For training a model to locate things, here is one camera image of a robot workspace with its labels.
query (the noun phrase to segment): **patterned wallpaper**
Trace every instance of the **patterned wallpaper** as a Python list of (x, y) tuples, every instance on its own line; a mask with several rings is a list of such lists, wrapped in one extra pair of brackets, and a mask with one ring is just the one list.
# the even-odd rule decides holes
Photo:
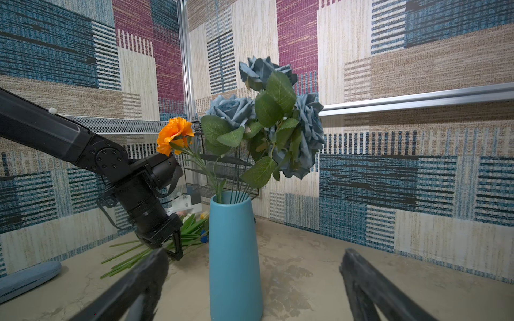
[[(185, 116), (173, 0), (0, 0), (0, 87), (62, 115)], [(156, 135), (108, 137), (134, 159)], [(0, 277), (112, 240), (101, 178), (0, 139)], [(126, 227), (120, 206), (108, 209)]]
[[(514, 4), (451, 0), (190, 0), (199, 116), (254, 97), (237, 62), (291, 64), (322, 104), (514, 82)], [(302, 181), (271, 180), (255, 214), (514, 283), (514, 102), (322, 117)]]

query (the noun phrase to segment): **blue vase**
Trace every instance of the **blue vase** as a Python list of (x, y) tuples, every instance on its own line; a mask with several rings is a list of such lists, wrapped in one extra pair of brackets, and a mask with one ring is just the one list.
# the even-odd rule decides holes
[(258, 321), (263, 312), (261, 273), (251, 199), (223, 203), (211, 198), (209, 214), (209, 284), (213, 321)]

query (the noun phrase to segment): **white connector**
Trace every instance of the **white connector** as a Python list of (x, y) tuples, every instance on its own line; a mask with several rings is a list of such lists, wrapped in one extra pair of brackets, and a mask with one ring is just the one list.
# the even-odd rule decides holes
[(182, 194), (171, 201), (171, 206), (166, 209), (168, 216), (180, 211), (186, 211), (187, 214), (195, 214), (201, 212), (201, 202), (191, 204), (191, 195)]

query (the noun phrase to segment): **artificial flower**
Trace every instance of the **artificial flower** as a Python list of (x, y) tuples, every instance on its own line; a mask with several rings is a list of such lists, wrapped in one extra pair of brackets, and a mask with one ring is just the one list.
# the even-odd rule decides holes
[(219, 95), (211, 101), (211, 108), (205, 114), (215, 115), (226, 120), (232, 129), (245, 126), (249, 119), (257, 118), (253, 99), (236, 98), (235, 95), (228, 99)]
[(246, 86), (253, 90), (260, 91), (266, 89), (266, 83), (272, 72), (278, 71), (285, 74), (294, 85), (298, 81), (298, 76), (292, 72), (291, 65), (279, 66), (271, 62), (271, 58), (248, 58), (248, 65), (239, 62), (239, 72), (241, 80)]
[[(290, 178), (296, 176), (302, 179), (310, 172), (314, 166), (316, 153), (323, 148), (325, 138), (323, 135), (323, 127), (318, 117), (319, 112), (323, 108), (319, 102), (315, 101), (316, 95), (308, 93), (296, 98), (295, 109), (299, 113), (299, 127), (302, 130), (302, 140), (300, 142), (300, 153), (297, 159), (291, 159), (280, 167), (285, 177)], [(269, 136), (274, 135), (275, 128), (270, 128)], [(286, 156), (287, 150), (273, 150), (273, 159), (277, 164), (281, 164)]]
[[(157, 151), (169, 157), (172, 150), (170, 143), (181, 147), (188, 147), (186, 136), (194, 137), (191, 125), (191, 122), (181, 117), (170, 119), (168, 124), (159, 132)], [(181, 153), (180, 150), (175, 149), (175, 155), (180, 155)]]

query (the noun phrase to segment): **orange carnation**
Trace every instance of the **orange carnation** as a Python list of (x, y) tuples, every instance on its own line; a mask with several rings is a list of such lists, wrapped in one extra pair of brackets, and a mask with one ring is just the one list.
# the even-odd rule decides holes
[[(193, 130), (191, 129), (192, 124), (181, 117), (170, 119), (168, 124), (159, 132), (157, 151), (169, 156), (172, 150), (170, 142), (182, 147), (188, 147), (186, 136), (194, 137)], [(180, 155), (180, 153), (182, 152), (175, 150), (175, 155)]]

